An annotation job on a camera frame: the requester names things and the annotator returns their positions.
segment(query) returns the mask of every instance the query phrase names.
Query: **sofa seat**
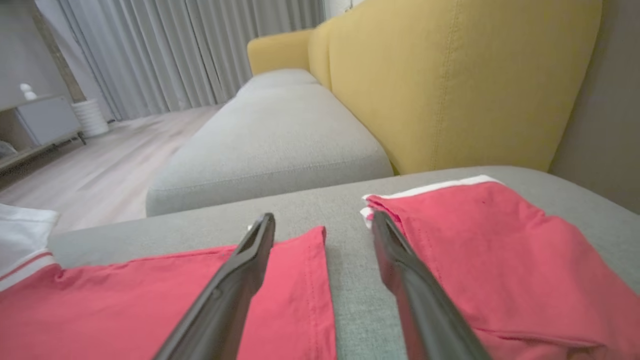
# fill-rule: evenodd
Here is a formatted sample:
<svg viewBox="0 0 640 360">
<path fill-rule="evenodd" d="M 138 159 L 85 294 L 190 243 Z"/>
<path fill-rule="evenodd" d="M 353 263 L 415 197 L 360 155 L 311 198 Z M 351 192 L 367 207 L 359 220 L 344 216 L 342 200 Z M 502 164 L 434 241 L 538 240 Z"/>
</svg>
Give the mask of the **sofa seat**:
<svg viewBox="0 0 640 360">
<path fill-rule="evenodd" d="M 147 216 L 392 176 L 381 145 L 304 70 L 249 81 L 158 173 Z"/>
<path fill-rule="evenodd" d="M 485 174 L 549 215 L 576 225 L 602 259 L 640 292 L 638 215 L 558 177 L 515 167 L 458 168 L 288 193 L 54 236 L 49 248 L 63 267 L 105 265 L 143 256 L 237 244 L 265 212 L 276 241 L 326 227 L 326 257 L 339 359 L 404 359 L 395 298 L 380 280 L 361 196 Z"/>
</svg>

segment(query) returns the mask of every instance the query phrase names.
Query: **red cloth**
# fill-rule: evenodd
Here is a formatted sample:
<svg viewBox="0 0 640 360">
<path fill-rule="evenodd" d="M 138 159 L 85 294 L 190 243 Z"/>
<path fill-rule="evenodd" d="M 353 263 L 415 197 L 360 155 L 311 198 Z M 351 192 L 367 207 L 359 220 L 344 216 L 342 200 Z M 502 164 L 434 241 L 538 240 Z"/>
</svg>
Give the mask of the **red cloth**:
<svg viewBox="0 0 640 360">
<path fill-rule="evenodd" d="M 233 249 L 49 265 L 0 293 L 0 358 L 152 359 Z M 336 358 L 324 227 L 275 244 L 238 358 Z"/>
<path fill-rule="evenodd" d="M 563 219 L 495 181 L 367 200 L 392 216 L 493 358 L 640 359 L 638 296 Z"/>
</svg>

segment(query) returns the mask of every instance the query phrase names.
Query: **floor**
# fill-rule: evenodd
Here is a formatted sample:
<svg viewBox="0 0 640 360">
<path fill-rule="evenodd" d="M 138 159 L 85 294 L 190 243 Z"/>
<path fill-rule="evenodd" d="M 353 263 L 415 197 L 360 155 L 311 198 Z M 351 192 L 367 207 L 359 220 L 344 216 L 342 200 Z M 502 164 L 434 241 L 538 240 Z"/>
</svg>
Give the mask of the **floor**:
<svg viewBox="0 0 640 360">
<path fill-rule="evenodd" d="M 145 216 L 154 174 L 218 106 L 112 123 L 105 135 L 37 156 L 0 175 L 0 202 L 61 214 L 53 233 Z"/>
</svg>

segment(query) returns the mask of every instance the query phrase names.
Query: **yellow fabric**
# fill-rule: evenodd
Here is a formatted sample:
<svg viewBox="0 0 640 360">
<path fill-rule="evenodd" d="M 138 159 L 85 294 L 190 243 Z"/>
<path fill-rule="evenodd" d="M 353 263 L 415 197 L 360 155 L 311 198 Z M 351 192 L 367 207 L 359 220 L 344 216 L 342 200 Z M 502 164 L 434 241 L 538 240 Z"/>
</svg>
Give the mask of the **yellow fabric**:
<svg viewBox="0 0 640 360">
<path fill-rule="evenodd" d="M 312 31 L 295 31 L 251 40 L 246 51 L 253 75 L 290 68 L 309 71 L 308 40 Z"/>
<path fill-rule="evenodd" d="M 601 5 L 366 0 L 332 27 L 332 92 L 400 174 L 476 165 L 546 171 Z"/>
<path fill-rule="evenodd" d="M 331 90 L 331 74 L 329 71 L 329 35 L 332 24 L 338 17 L 333 17 L 320 24 L 309 38 L 309 69 L 327 89 Z"/>
</svg>

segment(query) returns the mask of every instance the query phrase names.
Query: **white ribbed pot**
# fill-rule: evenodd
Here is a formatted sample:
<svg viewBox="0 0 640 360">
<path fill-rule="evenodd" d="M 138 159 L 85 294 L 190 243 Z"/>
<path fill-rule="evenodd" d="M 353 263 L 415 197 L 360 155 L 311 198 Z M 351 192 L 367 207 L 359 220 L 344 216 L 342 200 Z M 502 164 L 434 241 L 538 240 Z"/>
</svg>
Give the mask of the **white ribbed pot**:
<svg viewBox="0 0 640 360">
<path fill-rule="evenodd" d="M 71 105 L 82 126 L 85 137 L 90 138 L 109 131 L 109 126 L 102 116 L 98 102 L 95 99 L 78 102 Z"/>
</svg>

